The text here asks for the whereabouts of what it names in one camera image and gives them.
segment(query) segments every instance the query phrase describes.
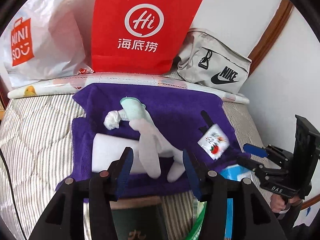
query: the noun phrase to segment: metal screw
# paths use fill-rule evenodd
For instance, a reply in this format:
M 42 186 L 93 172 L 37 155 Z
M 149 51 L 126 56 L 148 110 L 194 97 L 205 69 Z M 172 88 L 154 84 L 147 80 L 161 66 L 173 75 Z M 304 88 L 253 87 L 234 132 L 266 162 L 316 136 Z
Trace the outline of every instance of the metal screw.
M 108 172 L 108 171 L 101 171 L 101 172 L 99 173 L 99 175 L 100 175 L 100 177 L 105 178 L 105 177 L 108 177 L 108 176 L 109 176 L 109 172 Z
M 64 181 L 65 184 L 67 185 L 70 185 L 73 183 L 73 178 L 67 178 L 65 181 Z
M 208 175 L 210 177 L 215 177 L 215 176 L 217 176 L 217 173 L 215 171 L 208 171 Z
M 249 184 L 251 184 L 251 179 L 249 179 L 249 178 L 244 178 L 244 179 L 243 179 L 243 183 L 249 185 Z

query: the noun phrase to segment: human hand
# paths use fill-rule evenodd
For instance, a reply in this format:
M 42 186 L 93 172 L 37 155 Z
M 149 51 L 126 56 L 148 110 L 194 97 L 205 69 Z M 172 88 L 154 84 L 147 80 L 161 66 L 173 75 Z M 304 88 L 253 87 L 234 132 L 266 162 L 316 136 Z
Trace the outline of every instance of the human hand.
M 291 205 L 293 206 L 300 204 L 300 202 L 301 199 L 299 198 L 299 196 L 294 196 L 288 201 L 288 203 L 291 203 Z M 272 194 L 270 208 L 274 213 L 280 213 L 281 210 L 285 209 L 285 206 L 285 202 L 280 195 Z

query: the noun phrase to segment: black wire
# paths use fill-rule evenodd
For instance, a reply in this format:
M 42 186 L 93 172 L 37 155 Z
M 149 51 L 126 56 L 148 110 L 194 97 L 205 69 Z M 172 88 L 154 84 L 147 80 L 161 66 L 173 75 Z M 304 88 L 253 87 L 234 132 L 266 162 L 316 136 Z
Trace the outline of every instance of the black wire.
M 9 180 L 9 185 L 10 185 L 10 190 L 11 190 L 11 196 L 12 196 L 12 202 L 13 202 L 14 210 L 15 210 L 15 212 L 16 212 L 16 216 L 17 216 L 17 219 L 18 219 L 18 223 L 19 223 L 19 226 L 20 226 L 20 229 L 21 229 L 21 232 L 22 232 L 22 234 L 23 234 L 24 239 L 27 240 L 26 235 L 24 234 L 24 231 L 23 231 L 23 229 L 22 229 L 20 217 L 19 217 L 18 210 L 17 210 L 17 205 L 16 205 L 16 202 L 15 202 L 15 200 L 14 200 L 13 187 L 12 187 L 12 182 L 11 182 L 11 177 L 10 177 L 8 165 L 7 165 L 7 163 L 6 163 L 5 159 L 4 159 L 3 152 L 2 152 L 1 149 L 0 149 L 0 156 L 1 156 L 1 158 L 2 158 L 2 161 L 3 161 L 3 163 L 4 163 L 5 170 L 6 170 L 7 175 L 8 175 L 8 180 Z

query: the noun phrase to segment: striped mattress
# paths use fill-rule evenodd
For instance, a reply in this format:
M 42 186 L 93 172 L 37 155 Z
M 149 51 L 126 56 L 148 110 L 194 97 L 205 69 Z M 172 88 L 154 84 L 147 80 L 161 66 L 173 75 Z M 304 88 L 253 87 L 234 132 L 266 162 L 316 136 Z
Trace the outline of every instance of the striped mattress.
M 224 102 L 240 146 L 262 142 L 246 105 Z M 55 187 L 73 166 L 71 122 L 85 116 L 72 95 L 12 99 L 0 127 L 0 148 L 7 161 L 22 227 L 30 236 Z M 255 160 L 264 163 L 259 157 Z M 12 203 L 7 174 L 0 161 L 0 215 L 17 240 L 23 240 Z M 252 175 L 255 185 L 258 179 Z M 259 188 L 270 202 L 271 193 Z M 191 192 L 162 197 L 169 240 L 183 239 L 192 227 Z M 84 203 L 85 239 L 90 237 L 89 207 Z

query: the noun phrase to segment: chinese characters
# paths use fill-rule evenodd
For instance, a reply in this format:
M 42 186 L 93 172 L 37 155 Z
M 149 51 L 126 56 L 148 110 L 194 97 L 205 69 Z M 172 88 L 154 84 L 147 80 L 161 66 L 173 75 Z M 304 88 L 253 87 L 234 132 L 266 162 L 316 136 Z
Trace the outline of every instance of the chinese characters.
M 129 233 L 128 240 L 135 240 L 136 236 L 138 237 L 138 240 L 144 240 L 147 237 L 146 235 L 141 236 L 141 231 L 134 230 L 133 232 Z
M 124 49 L 136 49 L 136 50 L 144 50 L 144 51 L 152 51 L 156 52 L 156 49 L 158 47 L 158 43 L 155 42 L 150 42 L 150 41 L 141 41 L 141 40 L 134 40 L 132 43 L 132 40 L 128 39 L 119 39 L 119 48 L 124 48 Z

